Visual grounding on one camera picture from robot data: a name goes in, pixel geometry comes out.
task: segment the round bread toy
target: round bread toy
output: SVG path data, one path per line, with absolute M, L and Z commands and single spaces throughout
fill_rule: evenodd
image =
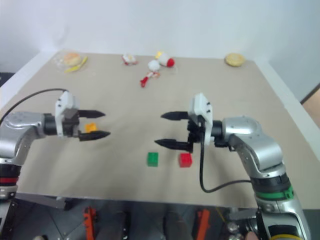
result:
M 245 57 L 238 53 L 230 53 L 225 58 L 226 64 L 232 67 L 240 67 L 245 61 Z
M 63 63 L 69 67 L 79 65 L 81 61 L 81 56 L 75 52 L 69 52 L 63 57 Z

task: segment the red cube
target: red cube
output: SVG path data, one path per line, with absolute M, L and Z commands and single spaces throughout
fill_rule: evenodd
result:
M 179 165 L 180 168 L 190 168 L 192 164 L 192 156 L 190 153 L 180 153 Z

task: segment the beige tabletop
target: beige tabletop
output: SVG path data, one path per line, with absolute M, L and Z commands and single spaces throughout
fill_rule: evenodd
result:
M 179 151 L 154 143 L 162 138 L 186 141 L 187 122 L 160 116 L 187 111 L 190 99 L 204 93 L 213 117 L 250 116 L 281 146 L 287 173 L 303 208 L 320 208 L 320 162 L 284 109 L 256 64 L 247 61 L 233 68 L 222 59 L 176 58 L 177 68 L 162 69 L 145 88 L 139 81 L 147 73 L 151 56 L 126 66 L 119 55 L 88 54 L 88 62 L 74 73 L 60 72 L 49 61 L 2 109 L 22 97 L 47 88 L 66 88 L 80 109 L 106 114 L 96 120 L 111 135 L 88 142 L 50 136 L 36 140 L 18 181 L 21 193 L 94 199 L 256 207 L 248 183 L 228 186 L 215 193 L 202 192 L 199 184 L 200 146 L 194 146 L 193 164 L 180 168 Z M 36 96 L 19 111 L 54 113 L 59 92 Z M 148 152 L 159 152 L 158 167 L 147 166 Z M 205 150 L 204 184 L 207 188 L 227 181 L 249 179 L 235 152 L 227 148 Z

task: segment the black cable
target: black cable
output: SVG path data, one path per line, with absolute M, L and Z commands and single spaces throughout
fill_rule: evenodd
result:
M 23 99 L 21 99 L 20 101 L 18 101 L 17 103 L 15 103 L 12 107 L 9 108 L 8 111 L 5 112 L 5 114 L 2 116 L 2 118 L 0 119 L 0 126 L 2 124 L 2 122 L 4 121 L 5 117 L 8 116 L 8 114 L 16 107 L 18 106 L 19 104 L 21 104 L 22 102 L 24 102 L 25 100 L 29 99 L 29 98 L 32 98 L 33 96 L 35 95 L 38 95 L 38 94 L 42 94 L 42 93 L 45 93 L 45 92 L 51 92 L 51 91 L 68 91 L 67 89 L 64 89 L 64 88 L 48 88 L 48 89 L 44 89 L 44 90 L 41 90 L 41 91 L 37 91 L 35 93 L 32 93 L 26 97 L 24 97 Z
M 250 180 L 235 180 L 235 181 L 228 181 L 224 184 L 221 184 L 217 187 L 214 187 L 212 189 L 206 189 L 204 186 L 204 158 L 205 158 L 205 143 L 204 143 L 204 134 L 202 133 L 201 140 L 200 140 L 200 146 L 201 146 L 201 152 L 200 152 L 200 186 L 201 189 L 205 193 L 213 193 L 215 191 L 218 191 L 226 186 L 229 186 L 231 184 L 239 184 L 239 183 L 251 183 Z

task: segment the green cube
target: green cube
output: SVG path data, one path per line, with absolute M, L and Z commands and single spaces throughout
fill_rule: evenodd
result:
M 158 167 L 158 153 L 148 152 L 147 164 L 149 167 Z

